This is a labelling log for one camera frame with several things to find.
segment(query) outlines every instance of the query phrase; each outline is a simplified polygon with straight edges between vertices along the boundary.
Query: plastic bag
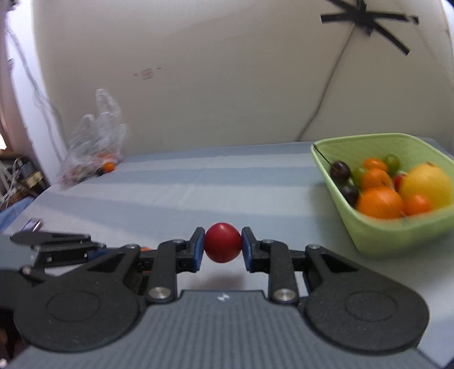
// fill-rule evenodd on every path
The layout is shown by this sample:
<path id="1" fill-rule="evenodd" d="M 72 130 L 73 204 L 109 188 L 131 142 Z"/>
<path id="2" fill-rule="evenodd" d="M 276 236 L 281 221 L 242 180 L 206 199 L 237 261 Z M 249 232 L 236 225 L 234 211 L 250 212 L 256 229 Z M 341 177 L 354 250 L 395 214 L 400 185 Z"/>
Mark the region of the plastic bag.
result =
<path id="1" fill-rule="evenodd" d="M 76 126 L 66 158 L 60 166 L 60 183 L 72 186 L 111 171 L 123 159 L 127 126 L 117 102 L 106 90 L 96 91 L 98 117 L 87 114 Z"/>

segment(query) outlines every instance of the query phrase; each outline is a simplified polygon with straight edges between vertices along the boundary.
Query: yellow fruit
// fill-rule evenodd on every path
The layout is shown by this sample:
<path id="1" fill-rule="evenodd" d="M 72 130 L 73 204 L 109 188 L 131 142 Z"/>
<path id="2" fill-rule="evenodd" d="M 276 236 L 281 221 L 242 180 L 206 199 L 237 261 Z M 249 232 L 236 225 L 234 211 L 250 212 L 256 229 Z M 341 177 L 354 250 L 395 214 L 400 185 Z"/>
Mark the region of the yellow fruit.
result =
<path id="1" fill-rule="evenodd" d="M 432 163 L 414 167 L 399 188 L 404 201 L 413 195 L 426 196 L 434 209 L 441 209 L 452 203 L 451 182 L 446 173 Z"/>

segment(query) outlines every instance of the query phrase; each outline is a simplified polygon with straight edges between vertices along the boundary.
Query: gray gripper base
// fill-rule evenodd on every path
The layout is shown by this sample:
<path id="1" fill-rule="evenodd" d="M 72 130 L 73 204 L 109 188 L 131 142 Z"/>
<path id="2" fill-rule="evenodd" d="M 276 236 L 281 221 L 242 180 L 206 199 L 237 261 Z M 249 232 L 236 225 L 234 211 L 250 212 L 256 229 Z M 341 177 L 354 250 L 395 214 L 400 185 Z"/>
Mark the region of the gray gripper base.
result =
<path id="1" fill-rule="evenodd" d="M 185 291 L 148 308 L 120 340 L 81 354 L 27 348 L 8 369 L 436 369 L 417 350 L 343 351 L 317 337 L 293 307 L 260 291 Z"/>

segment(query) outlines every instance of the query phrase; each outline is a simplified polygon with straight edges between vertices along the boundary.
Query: black tape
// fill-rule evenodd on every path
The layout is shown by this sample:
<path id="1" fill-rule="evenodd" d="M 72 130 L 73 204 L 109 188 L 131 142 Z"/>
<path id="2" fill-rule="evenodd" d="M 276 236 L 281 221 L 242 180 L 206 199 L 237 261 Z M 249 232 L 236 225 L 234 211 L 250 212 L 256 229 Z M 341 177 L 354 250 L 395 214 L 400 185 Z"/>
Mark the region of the black tape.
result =
<path id="1" fill-rule="evenodd" d="M 399 20 L 402 22 L 413 22 L 414 24 L 419 24 L 419 18 L 415 15 L 406 16 L 405 14 L 399 13 L 388 13 L 388 12 L 376 12 L 376 11 L 366 11 L 366 4 L 364 0 L 359 1 L 359 6 L 350 5 L 342 0 L 327 0 L 332 4 L 345 10 L 343 13 L 338 14 L 322 14 L 320 16 L 322 23 L 329 22 L 347 22 L 352 21 L 357 24 L 359 27 L 364 29 L 364 31 L 370 35 L 372 30 L 376 30 L 382 36 L 387 38 L 392 42 L 400 51 L 405 55 L 408 55 L 410 49 L 406 47 L 400 40 L 393 36 L 386 28 L 382 27 L 380 24 L 375 22 L 376 19 L 391 19 Z"/>

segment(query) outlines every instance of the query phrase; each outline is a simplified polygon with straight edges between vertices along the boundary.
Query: green bowl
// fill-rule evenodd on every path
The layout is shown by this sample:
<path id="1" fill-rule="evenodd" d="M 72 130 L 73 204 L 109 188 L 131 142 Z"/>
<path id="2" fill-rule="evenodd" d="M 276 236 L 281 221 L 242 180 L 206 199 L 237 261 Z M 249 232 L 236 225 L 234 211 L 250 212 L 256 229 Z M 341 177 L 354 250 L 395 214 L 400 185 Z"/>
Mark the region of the green bowl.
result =
<path id="1" fill-rule="evenodd" d="M 315 143 L 329 161 L 342 160 L 352 169 L 362 166 L 370 157 L 396 155 L 401 170 L 424 162 L 438 165 L 451 179 L 454 192 L 454 161 L 423 140 L 400 133 L 347 136 L 320 140 Z M 312 147 L 312 156 L 325 179 L 348 233 L 363 254 L 385 256 L 396 254 L 454 229 L 454 204 L 408 218 L 379 220 L 357 212 L 348 205 L 329 175 L 330 165 Z"/>

